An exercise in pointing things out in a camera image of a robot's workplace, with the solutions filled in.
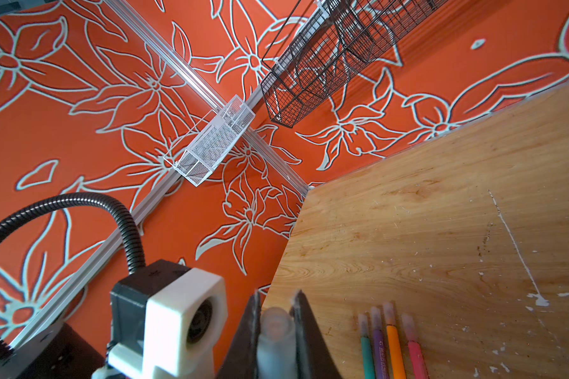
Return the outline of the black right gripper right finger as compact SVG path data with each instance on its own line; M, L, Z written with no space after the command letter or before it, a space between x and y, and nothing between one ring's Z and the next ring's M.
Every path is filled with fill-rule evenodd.
M295 325L298 378L342 379L302 290L292 298L290 315Z

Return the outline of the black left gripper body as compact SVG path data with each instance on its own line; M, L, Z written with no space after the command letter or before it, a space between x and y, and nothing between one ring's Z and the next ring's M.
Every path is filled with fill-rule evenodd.
M67 323L59 322L0 362L0 379L90 378L105 358Z

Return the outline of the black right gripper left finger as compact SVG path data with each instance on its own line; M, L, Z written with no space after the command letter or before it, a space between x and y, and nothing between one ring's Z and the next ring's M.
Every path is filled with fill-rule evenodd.
M261 334L261 306L261 295L255 292L248 300L239 327L216 378L256 379L259 377L257 351Z

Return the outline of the clear pen cap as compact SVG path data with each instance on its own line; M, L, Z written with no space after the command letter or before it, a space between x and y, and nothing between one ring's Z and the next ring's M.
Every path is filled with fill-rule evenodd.
M262 313L260 322L258 378L298 378L293 318L284 309L272 307Z

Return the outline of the green marker pen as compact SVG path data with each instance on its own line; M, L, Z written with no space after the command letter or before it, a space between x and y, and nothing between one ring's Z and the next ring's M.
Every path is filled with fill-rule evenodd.
M366 314L358 314L357 320L360 333L364 378L376 379L376 371L374 368L373 355L371 350L371 340L369 338L368 317Z

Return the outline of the purple marker pen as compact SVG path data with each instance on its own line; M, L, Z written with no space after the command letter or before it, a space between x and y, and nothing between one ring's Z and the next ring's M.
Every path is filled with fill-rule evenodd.
M374 367L377 379L389 379L390 374L387 367L386 350L387 344L383 333L382 314L378 307L373 306L370 309L371 330L372 330L372 348Z

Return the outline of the orange marker pen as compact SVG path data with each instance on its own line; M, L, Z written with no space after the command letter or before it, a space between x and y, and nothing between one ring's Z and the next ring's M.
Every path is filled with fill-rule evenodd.
M387 326L387 339L393 378L406 379L406 369L404 366L404 359L402 357L394 305L392 303L384 303L382 305L382 309Z

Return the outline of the pink marker pen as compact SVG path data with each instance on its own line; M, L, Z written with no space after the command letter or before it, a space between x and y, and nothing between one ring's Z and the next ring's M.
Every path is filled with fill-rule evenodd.
M414 377L415 379L429 379L428 369L418 339L417 327L414 319L410 314L403 314L401 316L401 321L407 339L409 358L412 363Z

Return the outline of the aluminium frame rails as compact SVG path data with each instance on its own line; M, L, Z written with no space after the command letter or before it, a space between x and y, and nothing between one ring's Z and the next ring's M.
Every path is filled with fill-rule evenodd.
M133 1L223 98L248 99L294 1ZM207 105L106 1L55 1L0 17L0 219L56 194L102 193L128 208L167 178L164 155L211 120ZM248 296L267 292L303 195L239 141L200 187L184 179L140 225L146 258L224 276L221 363ZM91 208L43 216L0 247L0 336L12 341L113 232Z

